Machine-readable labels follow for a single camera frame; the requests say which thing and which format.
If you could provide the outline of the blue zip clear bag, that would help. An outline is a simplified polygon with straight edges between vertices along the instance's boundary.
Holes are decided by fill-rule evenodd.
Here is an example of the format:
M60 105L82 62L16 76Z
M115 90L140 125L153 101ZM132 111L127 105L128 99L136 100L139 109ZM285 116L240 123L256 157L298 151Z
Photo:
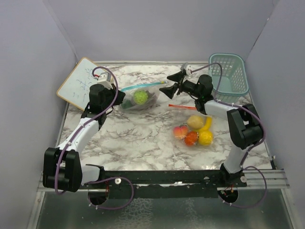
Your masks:
M152 108L157 103L161 85L166 83L166 81L158 81L122 88L125 97L120 108L123 111L143 111Z

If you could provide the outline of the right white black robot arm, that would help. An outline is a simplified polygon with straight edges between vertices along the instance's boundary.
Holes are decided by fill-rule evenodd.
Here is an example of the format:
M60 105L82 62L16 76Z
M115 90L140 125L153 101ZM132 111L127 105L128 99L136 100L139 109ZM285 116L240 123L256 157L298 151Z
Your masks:
M175 94L186 93L194 97L195 108L198 112L216 116L228 122L233 146L227 159L221 165L219 181L223 186L229 187L241 174L242 166L251 149L264 141L263 124L253 104L239 106L217 100L212 95L214 86L209 75L201 75L197 83L186 80L185 76L185 70L168 76L167 79L174 84L161 88L160 91L170 99Z

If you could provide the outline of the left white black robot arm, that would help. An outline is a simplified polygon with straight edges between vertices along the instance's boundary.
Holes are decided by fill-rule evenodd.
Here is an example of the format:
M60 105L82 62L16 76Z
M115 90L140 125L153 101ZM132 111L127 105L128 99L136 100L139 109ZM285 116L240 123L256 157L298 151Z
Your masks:
M44 153L42 183L57 193L76 192L82 185L90 183L94 188L105 184L102 167L81 165L80 153L91 138L99 132L107 118L107 111L120 105L126 94L115 85L110 88L102 84L90 87L89 102L81 115L76 129L56 148L49 147Z

